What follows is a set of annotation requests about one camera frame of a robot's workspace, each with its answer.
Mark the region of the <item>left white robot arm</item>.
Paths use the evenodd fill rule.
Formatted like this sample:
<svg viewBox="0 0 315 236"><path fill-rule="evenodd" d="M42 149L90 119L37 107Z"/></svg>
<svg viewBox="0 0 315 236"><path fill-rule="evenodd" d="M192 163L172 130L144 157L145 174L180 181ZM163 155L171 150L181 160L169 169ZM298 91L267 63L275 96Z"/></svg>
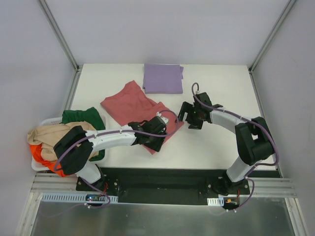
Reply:
<svg viewBox="0 0 315 236"><path fill-rule="evenodd" d="M144 145L159 151L166 137L169 120L155 116L149 121L130 122L120 130L84 130L81 126L70 129L54 146L57 165L65 175L77 175L93 191L105 188L105 177L97 164L89 158L108 148Z"/></svg>

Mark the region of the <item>pink t shirt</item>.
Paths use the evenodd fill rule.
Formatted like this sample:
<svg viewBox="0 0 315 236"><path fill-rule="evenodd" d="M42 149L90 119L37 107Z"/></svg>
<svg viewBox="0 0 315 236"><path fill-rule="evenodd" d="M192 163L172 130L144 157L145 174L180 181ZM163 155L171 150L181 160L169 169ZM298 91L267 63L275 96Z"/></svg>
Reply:
<svg viewBox="0 0 315 236"><path fill-rule="evenodd" d="M135 81L125 84L115 95L106 97L100 105L121 126L132 121L151 120L158 112L169 119L166 131L172 133L181 128L184 123L176 122L175 115L166 112L168 109L162 102L148 98Z"/></svg>

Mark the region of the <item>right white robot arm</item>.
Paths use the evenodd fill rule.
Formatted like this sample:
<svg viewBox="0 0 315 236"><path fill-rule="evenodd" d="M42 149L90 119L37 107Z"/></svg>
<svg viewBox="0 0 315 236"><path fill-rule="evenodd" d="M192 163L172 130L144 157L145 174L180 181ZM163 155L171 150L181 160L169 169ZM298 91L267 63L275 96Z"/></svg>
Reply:
<svg viewBox="0 0 315 236"><path fill-rule="evenodd" d="M196 94L192 104L182 103L178 120L186 121L189 129L200 130L203 123L208 122L235 134L238 157L212 185L212 190L218 194L233 194L257 164L275 153L264 118L243 118L220 104L213 105L205 92Z"/></svg>

